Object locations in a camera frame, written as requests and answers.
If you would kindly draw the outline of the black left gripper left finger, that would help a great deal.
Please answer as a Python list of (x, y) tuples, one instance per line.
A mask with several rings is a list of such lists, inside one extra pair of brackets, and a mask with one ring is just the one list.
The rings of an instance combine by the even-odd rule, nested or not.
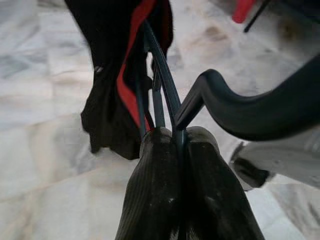
[(172, 133), (156, 127), (140, 146), (127, 183), (117, 240), (176, 240), (181, 220), (181, 178)]

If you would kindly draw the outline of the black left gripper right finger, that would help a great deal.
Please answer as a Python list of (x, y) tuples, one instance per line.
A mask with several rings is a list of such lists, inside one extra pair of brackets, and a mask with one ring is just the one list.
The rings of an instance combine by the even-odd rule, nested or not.
[(186, 133), (189, 239), (262, 239), (246, 194), (222, 158), (215, 137), (200, 126), (189, 127)]

